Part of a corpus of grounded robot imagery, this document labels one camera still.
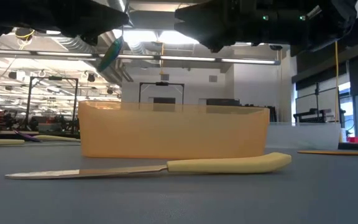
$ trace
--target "plastic container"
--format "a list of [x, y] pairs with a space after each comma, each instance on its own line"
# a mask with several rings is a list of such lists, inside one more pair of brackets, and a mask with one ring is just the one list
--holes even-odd
[[264, 154], [269, 110], [234, 106], [81, 101], [88, 157], [207, 159]]

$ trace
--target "gray panel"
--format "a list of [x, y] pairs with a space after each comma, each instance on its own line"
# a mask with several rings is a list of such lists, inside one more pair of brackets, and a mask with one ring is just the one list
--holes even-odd
[[9, 180], [4, 174], [165, 160], [88, 159], [79, 146], [0, 147], [0, 223], [358, 223], [358, 157], [282, 152], [293, 163], [267, 175]]

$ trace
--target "knife blade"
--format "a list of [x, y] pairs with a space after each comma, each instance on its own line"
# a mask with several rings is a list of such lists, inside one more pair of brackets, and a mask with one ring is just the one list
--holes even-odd
[[291, 163], [291, 156], [273, 152], [264, 156], [235, 159], [192, 159], [168, 161], [167, 165], [121, 167], [112, 169], [76, 169], [28, 172], [5, 175], [8, 179], [63, 179], [144, 174], [167, 170], [203, 174], [261, 174], [279, 170]]

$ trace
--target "desk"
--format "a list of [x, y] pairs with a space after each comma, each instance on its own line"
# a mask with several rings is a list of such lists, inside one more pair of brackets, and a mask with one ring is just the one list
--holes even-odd
[[0, 147], [0, 223], [358, 224], [358, 157], [280, 152], [293, 163], [267, 175], [9, 180], [4, 174], [165, 161], [88, 159], [73, 144]]

